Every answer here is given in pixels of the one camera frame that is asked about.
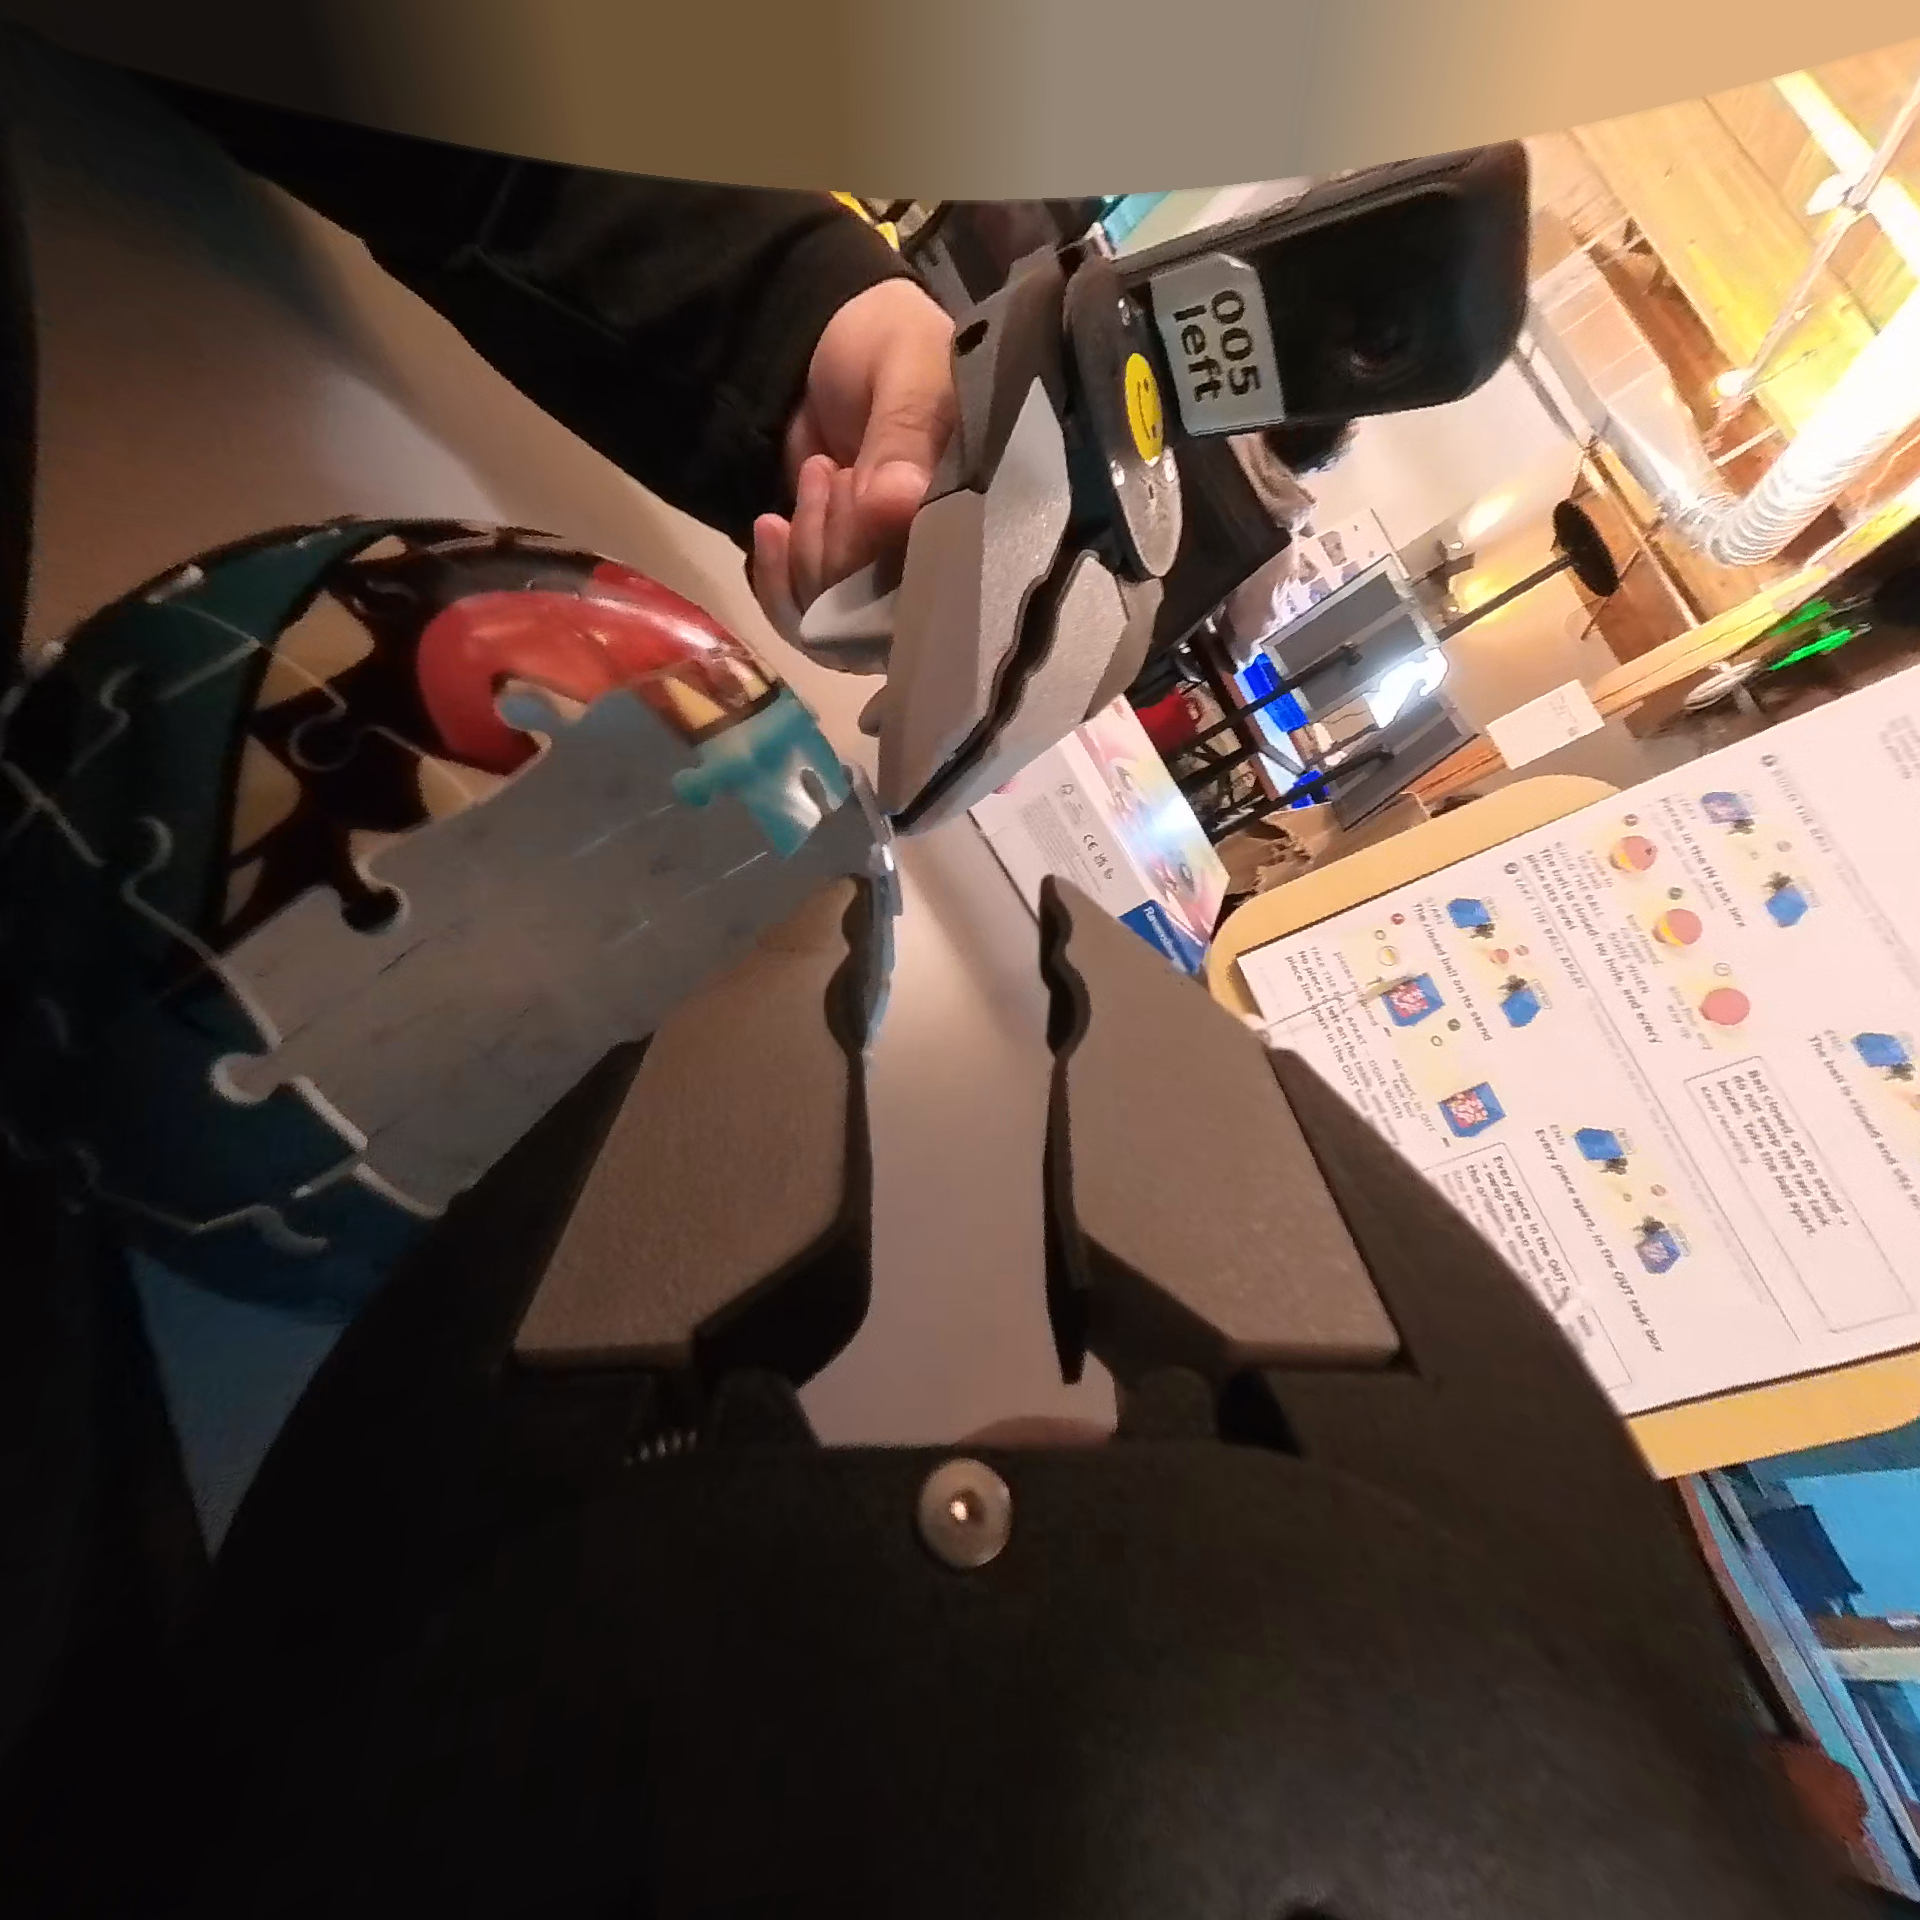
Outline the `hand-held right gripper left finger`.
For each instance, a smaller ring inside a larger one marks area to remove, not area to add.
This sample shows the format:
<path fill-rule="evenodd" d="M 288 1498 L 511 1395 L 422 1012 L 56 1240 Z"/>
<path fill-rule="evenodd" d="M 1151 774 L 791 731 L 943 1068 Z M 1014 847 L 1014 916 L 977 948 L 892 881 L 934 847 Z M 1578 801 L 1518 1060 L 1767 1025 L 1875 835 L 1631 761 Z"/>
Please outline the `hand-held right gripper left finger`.
<path fill-rule="evenodd" d="M 838 879 L 648 1040 L 514 1336 L 548 1371 L 806 1386 L 874 1296 L 887 881 Z"/>

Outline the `wooden sign board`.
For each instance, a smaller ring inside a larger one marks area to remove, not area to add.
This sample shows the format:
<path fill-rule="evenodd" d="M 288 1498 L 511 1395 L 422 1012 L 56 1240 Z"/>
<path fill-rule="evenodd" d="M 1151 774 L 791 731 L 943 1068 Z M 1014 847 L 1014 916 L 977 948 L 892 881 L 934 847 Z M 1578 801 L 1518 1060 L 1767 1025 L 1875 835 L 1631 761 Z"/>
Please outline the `wooden sign board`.
<path fill-rule="evenodd" d="M 1409 824 L 1401 833 L 1360 833 L 1307 873 L 1249 896 L 1226 914 L 1208 954 L 1208 991 L 1227 1012 L 1250 1017 L 1257 1002 L 1239 971 L 1249 952 L 1616 795 L 1611 784 L 1596 778 L 1536 776 L 1475 804 Z M 1650 1470 L 1673 1481 L 1887 1433 L 1916 1419 L 1916 1414 L 1918 1353 L 1894 1352 L 1810 1376 L 1655 1408 L 1635 1417 L 1631 1428 Z"/>

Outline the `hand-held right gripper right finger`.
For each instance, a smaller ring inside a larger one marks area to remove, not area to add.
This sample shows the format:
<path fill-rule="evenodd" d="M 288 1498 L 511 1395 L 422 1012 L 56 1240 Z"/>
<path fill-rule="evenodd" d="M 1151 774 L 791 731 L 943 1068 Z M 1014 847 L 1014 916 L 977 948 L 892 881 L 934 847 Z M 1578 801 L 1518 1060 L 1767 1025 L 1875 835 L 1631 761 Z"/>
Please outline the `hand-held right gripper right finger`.
<path fill-rule="evenodd" d="M 1399 1332 L 1265 1046 L 1064 879 L 1041 888 L 1043 1230 L 1064 1382 L 1379 1370 Z"/>

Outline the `white and blue puzzle box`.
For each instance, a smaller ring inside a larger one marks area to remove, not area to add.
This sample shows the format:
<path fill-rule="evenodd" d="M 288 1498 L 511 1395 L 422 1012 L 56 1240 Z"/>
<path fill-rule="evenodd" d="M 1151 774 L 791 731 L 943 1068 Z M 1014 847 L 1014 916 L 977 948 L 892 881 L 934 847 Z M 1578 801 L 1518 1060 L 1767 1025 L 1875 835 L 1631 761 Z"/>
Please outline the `white and blue puzzle box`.
<path fill-rule="evenodd" d="M 1047 879 L 1064 881 L 1202 975 L 1227 872 L 1126 699 L 975 804 L 971 824 L 1030 907 Z"/>

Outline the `person's left forearm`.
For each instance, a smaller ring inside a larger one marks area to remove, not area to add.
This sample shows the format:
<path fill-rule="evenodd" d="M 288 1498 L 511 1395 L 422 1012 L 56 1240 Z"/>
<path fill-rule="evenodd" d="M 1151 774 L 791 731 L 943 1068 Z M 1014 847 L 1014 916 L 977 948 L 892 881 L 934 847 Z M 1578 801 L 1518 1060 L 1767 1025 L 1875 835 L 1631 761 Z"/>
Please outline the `person's left forearm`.
<path fill-rule="evenodd" d="M 915 281 L 818 191 L 528 161 L 195 87 L 172 102 L 534 404 L 736 542 L 791 503 L 784 436 L 833 316 Z"/>

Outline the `light blue puzzle piece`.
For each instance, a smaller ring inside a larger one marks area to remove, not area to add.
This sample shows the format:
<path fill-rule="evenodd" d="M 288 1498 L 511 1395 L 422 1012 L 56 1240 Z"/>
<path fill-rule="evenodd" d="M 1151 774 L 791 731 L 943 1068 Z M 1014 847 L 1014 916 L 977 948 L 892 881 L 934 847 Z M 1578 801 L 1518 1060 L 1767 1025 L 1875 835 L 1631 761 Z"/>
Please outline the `light blue puzzle piece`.
<path fill-rule="evenodd" d="M 705 736 L 671 786 L 688 807 L 739 803 L 777 857 L 796 857 L 854 799 L 844 761 L 788 689 Z"/>

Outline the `silver ventilation duct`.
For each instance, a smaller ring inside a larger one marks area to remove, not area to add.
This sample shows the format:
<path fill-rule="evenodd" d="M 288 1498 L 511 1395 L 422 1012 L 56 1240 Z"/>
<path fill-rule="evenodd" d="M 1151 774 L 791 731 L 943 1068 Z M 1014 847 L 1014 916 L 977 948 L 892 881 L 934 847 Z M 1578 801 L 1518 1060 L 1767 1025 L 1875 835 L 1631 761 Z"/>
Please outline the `silver ventilation duct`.
<path fill-rule="evenodd" d="M 1916 363 L 1843 379 L 1763 481 L 1712 518 L 1703 553 L 1723 567 L 1777 560 L 1916 419 Z"/>

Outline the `white instruction sheet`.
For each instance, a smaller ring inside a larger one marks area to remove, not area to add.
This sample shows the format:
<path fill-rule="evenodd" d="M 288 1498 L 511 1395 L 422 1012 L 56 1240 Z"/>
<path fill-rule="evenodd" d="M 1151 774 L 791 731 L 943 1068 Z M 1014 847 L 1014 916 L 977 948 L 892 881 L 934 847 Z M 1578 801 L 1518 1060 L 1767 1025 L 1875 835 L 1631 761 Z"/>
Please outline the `white instruction sheet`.
<path fill-rule="evenodd" d="M 1916 1347 L 1916 673 L 1239 975 L 1622 1414 Z"/>

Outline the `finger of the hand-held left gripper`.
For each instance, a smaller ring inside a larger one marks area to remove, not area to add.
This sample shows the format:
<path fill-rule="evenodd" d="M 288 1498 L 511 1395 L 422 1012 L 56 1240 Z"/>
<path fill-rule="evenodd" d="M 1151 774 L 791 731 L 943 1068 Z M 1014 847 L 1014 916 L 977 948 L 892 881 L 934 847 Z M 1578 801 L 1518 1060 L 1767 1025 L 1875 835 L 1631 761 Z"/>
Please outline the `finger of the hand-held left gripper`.
<path fill-rule="evenodd" d="M 1058 583 L 1035 592 L 988 719 L 897 809 L 900 833 L 971 811 L 1089 719 L 1134 627 L 1130 587 L 1103 559 L 1076 555 Z"/>
<path fill-rule="evenodd" d="M 1066 427 L 1033 377 L 985 487 L 931 502 L 911 529 L 881 705 L 879 803 L 943 826 L 1018 779 L 1067 731 L 1022 721 L 1018 654 L 1073 521 Z"/>

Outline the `blue puzzle ball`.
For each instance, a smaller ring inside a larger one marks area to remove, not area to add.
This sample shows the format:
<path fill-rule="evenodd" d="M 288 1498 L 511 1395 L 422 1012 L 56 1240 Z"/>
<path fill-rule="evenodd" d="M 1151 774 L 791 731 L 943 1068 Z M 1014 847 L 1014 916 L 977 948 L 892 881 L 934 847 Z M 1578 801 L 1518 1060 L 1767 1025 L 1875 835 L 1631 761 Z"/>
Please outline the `blue puzzle ball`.
<path fill-rule="evenodd" d="M 697 743 L 788 689 L 539 531 L 332 519 L 99 608 L 6 697 L 6 1150 L 178 1275 L 343 1314 L 569 1094 L 838 879 Z"/>

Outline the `black floor lamp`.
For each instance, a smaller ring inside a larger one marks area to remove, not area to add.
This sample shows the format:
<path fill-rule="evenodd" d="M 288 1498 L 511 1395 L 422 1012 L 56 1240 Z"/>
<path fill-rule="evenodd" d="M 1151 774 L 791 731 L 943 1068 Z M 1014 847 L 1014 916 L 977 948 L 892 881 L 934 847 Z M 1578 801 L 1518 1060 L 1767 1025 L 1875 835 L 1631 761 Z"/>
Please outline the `black floor lamp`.
<path fill-rule="evenodd" d="M 1369 590 L 1364 602 L 1369 618 L 1358 625 L 1345 651 L 1363 654 L 1377 646 L 1380 633 L 1394 639 L 1399 632 L 1412 635 L 1417 650 L 1443 646 L 1483 619 L 1504 614 L 1522 598 L 1559 577 L 1574 577 L 1584 594 L 1600 602 L 1622 587 L 1622 567 L 1599 529 L 1599 521 L 1574 499 L 1553 507 L 1553 553 L 1545 564 L 1535 567 L 1506 587 L 1481 598 L 1475 606 L 1462 608 L 1456 599 L 1435 599 L 1444 587 L 1473 571 L 1473 553 L 1462 542 L 1427 535 L 1384 559 L 1390 587 Z"/>

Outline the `person's left hand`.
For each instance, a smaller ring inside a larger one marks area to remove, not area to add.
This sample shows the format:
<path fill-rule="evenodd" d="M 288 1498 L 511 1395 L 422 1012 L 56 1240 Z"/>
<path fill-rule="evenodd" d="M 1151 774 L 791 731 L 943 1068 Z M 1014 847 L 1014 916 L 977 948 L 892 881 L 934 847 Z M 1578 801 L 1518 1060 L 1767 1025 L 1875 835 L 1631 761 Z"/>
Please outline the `person's left hand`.
<path fill-rule="evenodd" d="M 791 503 L 753 532 L 753 590 L 782 641 L 831 587 L 905 552 L 956 427 L 952 355 L 952 319 L 912 280 L 826 327 L 784 436 Z"/>

